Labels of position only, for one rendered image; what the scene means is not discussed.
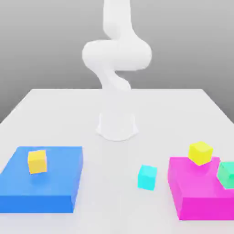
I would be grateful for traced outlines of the small cyan cube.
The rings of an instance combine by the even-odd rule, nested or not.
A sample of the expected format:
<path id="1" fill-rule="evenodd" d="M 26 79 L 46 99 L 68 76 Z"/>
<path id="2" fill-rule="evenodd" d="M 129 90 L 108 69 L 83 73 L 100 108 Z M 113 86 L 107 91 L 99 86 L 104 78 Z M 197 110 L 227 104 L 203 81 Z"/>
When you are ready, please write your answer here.
<path id="1" fill-rule="evenodd" d="M 138 188 L 153 191 L 156 183 L 157 167 L 141 165 L 138 173 Z"/>

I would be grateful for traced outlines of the small yellow cube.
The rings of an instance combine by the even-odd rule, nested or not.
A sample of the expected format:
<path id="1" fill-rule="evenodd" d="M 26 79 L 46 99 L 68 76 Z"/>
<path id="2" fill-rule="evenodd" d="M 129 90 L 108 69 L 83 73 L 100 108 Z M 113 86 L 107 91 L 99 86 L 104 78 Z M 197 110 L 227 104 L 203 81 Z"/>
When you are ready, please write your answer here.
<path id="1" fill-rule="evenodd" d="M 196 165 L 201 166 L 211 161 L 213 147 L 203 141 L 192 143 L 189 147 L 188 158 Z"/>

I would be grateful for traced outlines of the small orange cube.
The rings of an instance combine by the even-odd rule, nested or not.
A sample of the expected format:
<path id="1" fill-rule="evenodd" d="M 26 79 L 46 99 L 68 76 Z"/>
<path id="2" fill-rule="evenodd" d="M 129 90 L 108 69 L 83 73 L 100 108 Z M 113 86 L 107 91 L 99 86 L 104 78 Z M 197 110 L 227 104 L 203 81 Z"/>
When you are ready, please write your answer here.
<path id="1" fill-rule="evenodd" d="M 27 161 L 30 174 L 47 172 L 46 150 L 29 151 Z"/>

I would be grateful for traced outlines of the small green cube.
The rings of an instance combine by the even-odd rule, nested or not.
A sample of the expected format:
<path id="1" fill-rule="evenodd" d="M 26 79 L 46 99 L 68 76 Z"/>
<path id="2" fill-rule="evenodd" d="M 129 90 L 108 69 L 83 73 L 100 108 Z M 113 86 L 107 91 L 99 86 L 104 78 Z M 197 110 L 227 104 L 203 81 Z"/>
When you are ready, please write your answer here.
<path id="1" fill-rule="evenodd" d="M 234 190 L 234 161 L 221 161 L 217 178 L 225 189 Z"/>

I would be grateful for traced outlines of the large blue box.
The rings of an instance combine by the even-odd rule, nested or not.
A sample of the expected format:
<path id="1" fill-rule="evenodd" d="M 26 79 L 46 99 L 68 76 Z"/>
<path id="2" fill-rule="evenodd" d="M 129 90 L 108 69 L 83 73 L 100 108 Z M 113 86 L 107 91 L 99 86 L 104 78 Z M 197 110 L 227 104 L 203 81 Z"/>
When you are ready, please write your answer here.
<path id="1" fill-rule="evenodd" d="M 45 150 L 47 172 L 30 174 L 30 151 Z M 0 213 L 72 213 L 83 169 L 80 146 L 21 146 L 0 173 Z"/>

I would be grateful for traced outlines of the large magenta box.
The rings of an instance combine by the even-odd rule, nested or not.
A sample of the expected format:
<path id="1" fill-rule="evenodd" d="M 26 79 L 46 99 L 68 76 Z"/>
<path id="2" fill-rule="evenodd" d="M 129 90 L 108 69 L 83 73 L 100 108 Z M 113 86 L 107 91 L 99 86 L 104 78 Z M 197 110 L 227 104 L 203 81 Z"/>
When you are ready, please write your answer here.
<path id="1" fill-rule="evenodd" d="M 179 220 L 234 220 L 234 190 L 217 178 L 219 157 L 201 166 L 187 157 L 171 157 L 168 183 Z"/>

